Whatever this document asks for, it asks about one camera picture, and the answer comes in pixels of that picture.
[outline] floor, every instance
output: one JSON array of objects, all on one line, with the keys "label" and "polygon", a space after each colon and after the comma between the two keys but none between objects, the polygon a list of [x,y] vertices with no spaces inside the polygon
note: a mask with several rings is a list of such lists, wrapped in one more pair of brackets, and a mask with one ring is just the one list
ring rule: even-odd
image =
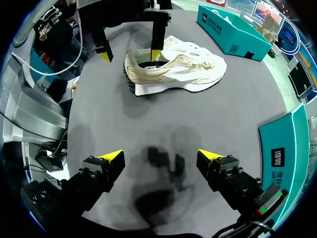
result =
[{"label": "floor", "polygon": [[[198,11],[200,4],[222,8],[215,4],[208,3],[205,0],[172,0],[172,3],[184,10],[191,11]],[[227,4],[231,7],[234,7],[235,9],[246,12],[252,12],[254,6],[254,3],[251,0],[227,0]],[[232,13],[236,13],[233,9],[228,8],[227,6],[225,8]],[[272,59],[269,55],[266,55],[263,61],[271,72],[282,94],[287,111],[290,112],[300,104],[300,101],[297,99],[295,91],[288,78],[290,69],[288,67],[287,59],[283,55],[279,55],[275,59]]]}]

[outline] screw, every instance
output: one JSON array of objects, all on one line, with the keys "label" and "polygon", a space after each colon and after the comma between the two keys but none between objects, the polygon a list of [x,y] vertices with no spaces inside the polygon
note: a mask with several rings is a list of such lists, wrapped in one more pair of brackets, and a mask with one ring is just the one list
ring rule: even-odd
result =
[{"label": "screw", "polygon": [[242,185],[241,187],[241,191],[246,192],[248,190],[248,187],[245,185]]},{"label": "screw", "polygon": [[32,202],[33,202],[34,204],[36,204],[37,201],[38,201],[38,198],[37,198],[36,196],[32,197]]},{"label": "screw", "polygon": [[97,173],[95,171],[90,171],[90,176],[95,179],[97,177]]},{"label": "screw", "polygon": [[226,174],[226,178],[230,177],[232,175],[232,172],[231,171],[226,171],[224,172]]},{"label": "screw", "polygon": [[243,168],[242,167],[238,167],[238,173],[242,173],[243,172]]},{"label": "screw", "polygon": [[40,192],[40,195],[41,195],[42,197],[45,197],[45,195],[46,195],[45,190],[41,191],[41,192]]}]

